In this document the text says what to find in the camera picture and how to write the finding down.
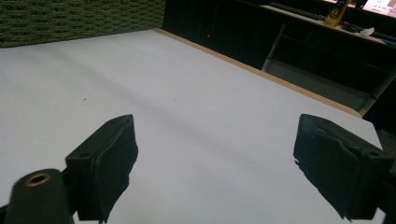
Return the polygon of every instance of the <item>wicker panel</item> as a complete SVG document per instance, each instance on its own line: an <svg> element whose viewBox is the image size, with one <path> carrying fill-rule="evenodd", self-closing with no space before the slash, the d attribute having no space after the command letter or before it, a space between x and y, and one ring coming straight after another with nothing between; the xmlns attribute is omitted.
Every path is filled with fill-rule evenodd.
<svg viewBox="0 0 396 224"><path fill-rule="evenodd" d="M163 25L165 0L1 0L0 47L15 47Z"/></svg>

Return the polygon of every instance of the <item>screen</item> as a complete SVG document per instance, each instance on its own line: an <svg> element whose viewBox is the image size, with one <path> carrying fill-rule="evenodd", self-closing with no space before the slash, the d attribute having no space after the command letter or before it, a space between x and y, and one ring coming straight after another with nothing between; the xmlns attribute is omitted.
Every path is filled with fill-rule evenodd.
<svg viewBox="0 0 396 224"><path fill-rule="evenodd" d="M396 0L368 0L363 10L396 18Z"/></svg>
<svg viewBox="0 0 396 224"><path fill-rule="evenodd" d="M337 0L323 0L325 2L330 2L330 3L336 3ZM352 0L349 5L347 5L348 7L355 7L356 3L358 2L358 0Z"/></svg>

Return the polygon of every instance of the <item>white table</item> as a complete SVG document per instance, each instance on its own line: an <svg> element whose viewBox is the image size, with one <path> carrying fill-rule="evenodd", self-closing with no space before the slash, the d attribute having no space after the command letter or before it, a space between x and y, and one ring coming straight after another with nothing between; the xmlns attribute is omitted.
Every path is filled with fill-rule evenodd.
<svg viewBox="0 0 396 224"><path fill-rule="evenodd" d="M1 205L18 178L64 169L104 122L134 115L114 224L349 223L294 164L298 119L380 147L371 123L155 31L0 49L0 96Z"/></svg>

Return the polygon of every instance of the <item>brass ring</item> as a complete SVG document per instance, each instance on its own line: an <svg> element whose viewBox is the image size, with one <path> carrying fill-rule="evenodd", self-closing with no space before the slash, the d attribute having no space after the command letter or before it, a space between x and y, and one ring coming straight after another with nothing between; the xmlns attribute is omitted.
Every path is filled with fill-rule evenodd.
<svg viewBox="0 0 396 224"><path fill-rule="evenodd" d="M46 173L40 173L36 175L32 175L29 179L26 180L25 186L26 187L35 187L41 184L44 184L50 179L50 175Z"/></svg>

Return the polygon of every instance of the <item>wooden trim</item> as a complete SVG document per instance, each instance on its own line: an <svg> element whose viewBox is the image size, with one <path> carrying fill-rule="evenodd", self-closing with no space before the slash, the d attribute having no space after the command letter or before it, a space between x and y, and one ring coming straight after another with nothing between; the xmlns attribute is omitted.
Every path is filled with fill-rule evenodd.
<svg viewBox="0 0 396 224"><path fill-rule="evenodd" d="M304 88L296 86L296 85L294 85L292 83L289 83L288 81L285 81L285 80L283 80L281 78L274 77L274 76L272 76L272 75L270 75L268 73L264 73L263 71L261 71L259 69L256 69L256 68L251 67L251 66L249 66L247 64L238 62L237 60L229 58L229 57L227 57L227 56L225 56L223 54L220 54L218 52L215 52L212 49L207 49L207 48L205 48L205 47L203 47L201 45L195 44L195 43L193 43L193 42L191 42L191 41L189 41L187 39L184 39L184 38L182 38L180 36L177 36L177 35L173 35L173 34L171 34L169 32L166 32L165 30L162 30L162 29L159 29L159 28L153 29L153 31L155 31L155 32L157 32L159 34L168 36L170 38L173 38L173 39L175 39L175 40L177 40L177 41L179 41L181 43L184 43L184 44L189 45L189 46L191 46L193 48L199 49L199 50L201 50L203 52L206 52L206 53L208 53L210 55L213 55L213 56L215 56L215 57L217 57L219 59L222 59L223 61L225 61L227 63L234 64L234 65L236 65L236 66L238 66L240 68L243 68L243 69L245 69L245 70L247 70L247 71L249 71L251 73L254 73L254 74L256 74L256 75L258 75L260 77L264 77L264 78L266 78L266 79L268 79L270 81L273 81L273 82L275 82L275 83L277 83L277 84L279 84L281 86L284 86L284 87L286 87L288 89L291 89L293 91L297 91L300 94L303 94L303 95L308 96L308 97L310 97L312 99L318 100L318 101L322 102L323 104L330 105L330 106L332 106L334 108L337 108L339 110L347 112L348 114L351 114L351 115L353 115L355 117L361 118L361 114L359 112L357 112L356 110L350 108L350 107L347 107L345 105L341 105L341 104L339 104L339 103L337 103L337 102L335 102L333 100L330 100L330 99L328 99L326 97L323 97L321 95L318 95L318 94L316 94L316 93L314 93L312 91L308 91L308 90L306 90Z"/></svg>

